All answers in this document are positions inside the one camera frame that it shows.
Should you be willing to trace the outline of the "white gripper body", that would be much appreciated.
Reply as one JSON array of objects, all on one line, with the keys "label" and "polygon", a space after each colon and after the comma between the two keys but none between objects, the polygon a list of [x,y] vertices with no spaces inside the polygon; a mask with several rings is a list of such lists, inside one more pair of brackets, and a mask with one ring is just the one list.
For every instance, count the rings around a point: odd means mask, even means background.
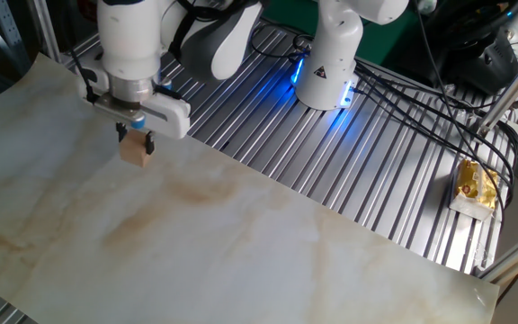
[{"label": "white gripper body", "polygon": [[85,66],[77,74],[80,96],[97,112],[133,129],[172,139],[186,136],[191,106],[159,84],[155,69],[124,73],[103,66]]}]

